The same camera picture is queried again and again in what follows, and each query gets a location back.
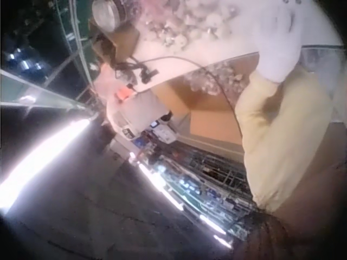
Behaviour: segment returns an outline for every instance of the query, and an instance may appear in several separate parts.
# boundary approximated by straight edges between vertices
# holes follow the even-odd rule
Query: electrical wire
[[[346,49],[343,46],[338,46],[338,45],[304,45],[304,46],[302,46],[302,49],[320,49],[320,48],[323,48],[323,49],[327,48],[327,49],[335,49],[335,50],[344,50],[344,51],[346,51]],[[241,59],[243,57],[246,57],[246,56],[249,56],[249,55],[255,55],[255,54],[257,54],[257,52],[241,55],[241,56],[238,56],[237,58]],[[190,60],[188,58],[178,57],[178,56],[162,56],[162,57],[152,58],[152,59],[145,60],[145,61],[138,61],[136,58],[134,58],[132,56],[130,58],[133,61],[135,61],[135,63],[137,63],[137,64],[144,64],[144,63],[149,63],[149,62],[152,62],[152,61],[159,61],[159,60],[166,60],[166,59],[177,59],[177,60],[182,60],[182,61],[191,63],[191,64],[195,65],[196,67],[198,67],[199,69],[204,70],[210,77],[212,77],[212,79],[216,82],[216,84],[220,88],[223,96],[228,101],[228,97],[227,97],[226,92],[225,92],[225,90],[223,88],[223,85],[219,82],[219,80],[216,78],[216,76],[210,70],[208,70],[206,67],[200,65],[199,63],[197,63],[195,61],[192,61],[192,60]],[[129,68],[131,68],[132,66],[133,66],[133,68],[135,68],[135,64],[128,63],[128,62],[127,62],[127,64],[129,65]],[[229,104],[230,109],[232,110],[232,112],[233,112],[233,114],[234,114],[234,116],[236,118],[237,128],[239,129],[239,132],[240,132],[241,137],[242,137],[241,127],[240,127],[240,124],[239,124],[239,122],[237,120],[235,109],[234,109],[234,107],[232,106],[232,104],[229,101],[228,101],[228,104]]]
[[[193,65],[195,65],[196,67],[198,67],[199,69],[202,69],[204,70],[215,82],[216,84],[219,86],[223,96],[227,99],[228,101],[228,97],[226,95],[226,92],[223,88],[223,85],[219,82],[219,80],[216,78],[216,76],[210,71],[208,70],[206,67],[200,65],[199,63],[195,62],[195,61],[192,61],[188,58],[183,58],[183,57],[178,57],[178,56],[163,56],[163,57],[158,57],[158,58],[152,58],[152,59],[149,59],[149,60],[145,60],[145,61],[137,61],[134,57],[131,57],[131,59],[133,59],[135,62],[139,63],[139,64],[144,64],[144,63],[148,63],[148,62],[152,62],[152,61],[159,61],[159,60],[166,60],[166,59],[177,59],[177,60],[181,60],[181,61],[185,61],[185,62],[188,62],[188,63],[191,63]],[[235,118],[236,118],[236,124],[237,124],[237,128],[239,129],[239,132],[241,134],[241,137],[242,137],[242,132],[241,132],[241,127],[240,127],[240,124],[237,120],[237,117],[236,117],[236,113],[235,113],[235,109],[234,107],[232,106],[232,104],[230,104],[230,102],[228,101],[228,104],[230,106],[230,109],[232,110]]]

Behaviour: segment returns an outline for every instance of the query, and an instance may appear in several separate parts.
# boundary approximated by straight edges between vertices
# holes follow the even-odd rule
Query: fluorescent light
[[[160,173],[155,172],[154,174],[151,174],[150,170],[148,170],[143,164],[139,164],[139,168],[147,176],[147,178],[149,178],[153,186],[157,188],[158,191],[160,191],[171,203],[173,203],[175,207],[177,207],[180,211],[183,211],[183,204],[178,203],[166,190],[164,190],[166,181],[163,179]]]
[[[26,183],[53,161],[88,125],[89,120],[86,119],[74,122],[27,155],[0,184],[0,210],[7,213]]]
[[[141,169],[141,171],[150,179],[150,175],[151,175],[151,172],[150,170],[148,170],[146,168],[146,166],[144,166],[143,164],[139,164],[139,168]]]
[[[166,190],[162,190],[162,193],[171,203],[174,204],[176,208],[178,208],[180,211],[183,211],[183,204],[178,203]]]
[[[230,248],[230,249],[232,248],[232,246],[228,242],[226,242],[224,239],[218,237],[217,235],[214,235],[213,237],[217,239],[222,245],[225,245],[227,248]]]
[[[162,178],[162,176],[160,176],[160,173],[158,173],[158,172],[155,172],[154,174],[152,174],[151,181],[152,181],[153,185],[160,191],[166,185],[166,181]]]
[[[33,96],[30,96],[30,95],[23,96],[23,97],[20,98],[20,100],[28,100],[28,101],[30,101],[30,102],[32,102],[32,103],[35,103],[35,102],[36,102],[36,98],[33,97]]]
[[[222,233],[223,235],[226,234],[226,232],[220,226],[218,226],[217,224],[213,223],[211,220],[209,220],[204,215],[200,215],[200,219],[202,221],[204,221],[206,224],[208,224],[211,228],[213,228],[214,230],[218,231],[219,233]]]
[[[24,64],[25,69],[29,69],[29,65],[26,61],[23,61],[23,64]]]

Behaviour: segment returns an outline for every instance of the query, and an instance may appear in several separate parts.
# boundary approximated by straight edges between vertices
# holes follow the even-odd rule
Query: gloved hand
[[[256,70],[266,79],[283,82],[299,61],[303,22],[299,5],[280,4],[262,13],[254,30],[259,49]]]

